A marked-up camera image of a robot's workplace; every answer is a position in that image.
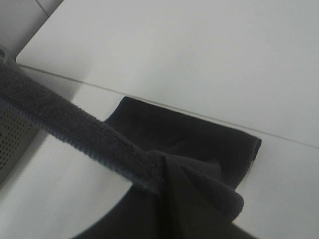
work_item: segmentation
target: gray perforated panel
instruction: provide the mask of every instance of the gray perforated panel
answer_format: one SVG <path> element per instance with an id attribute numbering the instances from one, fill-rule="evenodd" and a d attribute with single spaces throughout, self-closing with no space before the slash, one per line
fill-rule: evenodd
<path id="1" fill-rule="evenodd" d="M 0 183 L 11 172 L 36 132 L 30 122 L 0 107 Z"/>

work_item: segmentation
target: white surface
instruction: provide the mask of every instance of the white surface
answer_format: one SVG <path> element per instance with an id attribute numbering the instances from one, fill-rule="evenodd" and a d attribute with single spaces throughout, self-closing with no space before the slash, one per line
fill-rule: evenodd
<path id="1" fill-rule="evenodd" d="M 315 0 L 65 0 L 17 60 L 319 147 L 318 10 Z"/>
<path id="2" fill-rule="evenodd" d="M 1 0 L 0 44 L 15 58 L 46 20 L 34 0 Z"/>
<path id="3" fill-rule="evenodd" d="M 119 95 L 26 70 L 104 120 Z M 1 239 L 69 239 L 104 216 L 131 182 L 41 131 L 0 190 Z"/>
<path id="4" fill-rule="evenodd" d="M 63 0 L 38 0 L 45 12 L 50 16 Z"/>
<path id="5" fill-rule="evenodd" d="M 110 115 L 123 97 L 26 71 L 100 120 Z M 244 130 L 263 143 L 250 173 L 237 189 L 245 207 L 235 224 L 261 239 L 317 239 L 319 149 Z M 0 238 L 68 239 L 101 218 L 130 185 L 41 132 L 0 190 Z"/>

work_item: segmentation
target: black cloth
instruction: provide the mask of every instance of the black cloth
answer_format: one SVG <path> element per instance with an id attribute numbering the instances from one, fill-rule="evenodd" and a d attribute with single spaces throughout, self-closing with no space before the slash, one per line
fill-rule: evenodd
<path id="1" fill-rule="evenodd" d="M 242 131 L 124 98 L 106 123 L 165 161 L 161 198 L 132 187 L 76 239 L 252 239 L 231 223 L 243 207 L 234 189 L 261 140 Z"/>

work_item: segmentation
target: folded fabric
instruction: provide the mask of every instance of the folded fabric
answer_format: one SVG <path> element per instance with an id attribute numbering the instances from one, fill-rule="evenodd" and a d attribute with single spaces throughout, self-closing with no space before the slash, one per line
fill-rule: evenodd
<path id="1" fill-rule="evenodd" d="M 82 238 L 252 238 L 231 221 L 261 140 L 124 98 L 101 122 L 0 64 L 0 104 L 133 182 Z"/>

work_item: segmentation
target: ventilation holes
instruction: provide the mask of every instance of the ventilation holes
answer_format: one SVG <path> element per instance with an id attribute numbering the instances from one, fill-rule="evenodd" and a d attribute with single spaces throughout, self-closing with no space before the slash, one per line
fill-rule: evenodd
<path id="1" fill-rule="evenodd" d="M 32 125 L 7 109 L 0 109 L 0 170 L 8 163 Z"/>

